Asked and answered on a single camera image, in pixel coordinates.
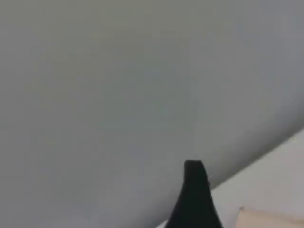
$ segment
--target beige object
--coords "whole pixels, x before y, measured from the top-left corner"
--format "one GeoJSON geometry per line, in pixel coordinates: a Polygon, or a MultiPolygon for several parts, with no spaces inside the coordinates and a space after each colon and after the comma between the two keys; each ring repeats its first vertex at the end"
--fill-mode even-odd
{"type": "Polygon", "coordinates": [[[304,228],[304,220],[290,216],[241,209],[237,228],[304,228]]]}

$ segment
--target black object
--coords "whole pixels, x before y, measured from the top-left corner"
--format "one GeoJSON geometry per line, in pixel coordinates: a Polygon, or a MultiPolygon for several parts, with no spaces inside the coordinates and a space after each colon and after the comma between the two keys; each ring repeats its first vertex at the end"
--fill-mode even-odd
{"type": "Polygon", "coordinates": [[[165,228],[222,228],[201,161],[185,161],[184,183],[165,228]]]}

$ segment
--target white ceiling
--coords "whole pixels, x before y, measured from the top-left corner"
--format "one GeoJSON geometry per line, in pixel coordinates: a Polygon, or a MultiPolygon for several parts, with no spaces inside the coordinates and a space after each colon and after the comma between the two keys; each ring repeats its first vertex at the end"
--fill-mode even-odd
{"type": "Polygon", "coordinates": [[[2,0],[0,226],[149,228],[303,122],[300,0],[2,0]]]}

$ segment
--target white surface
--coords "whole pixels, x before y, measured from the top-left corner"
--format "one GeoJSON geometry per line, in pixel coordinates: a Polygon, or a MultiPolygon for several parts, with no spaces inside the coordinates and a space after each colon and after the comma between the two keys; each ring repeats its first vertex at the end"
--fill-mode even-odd
{"type": "Polygon", "coordinates": [[[304,218],[303,161],[304,131],[215,188],[224,228],[235,228],[240,207],[304,218]]]}
{"type": "Polygon", "coordinates": [[[303,0],[0,0],[0,227],[151,228],[304,118],[303,0]]]}

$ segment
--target black fabric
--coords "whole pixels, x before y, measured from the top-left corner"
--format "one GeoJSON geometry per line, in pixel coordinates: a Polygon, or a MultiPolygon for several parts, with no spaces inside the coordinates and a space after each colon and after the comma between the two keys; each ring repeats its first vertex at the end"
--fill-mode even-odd
{"type": "Polygon", "coordinates": [[[184,183],[165,228],[222,228],[201,161],[185,161],[184,183]]]}

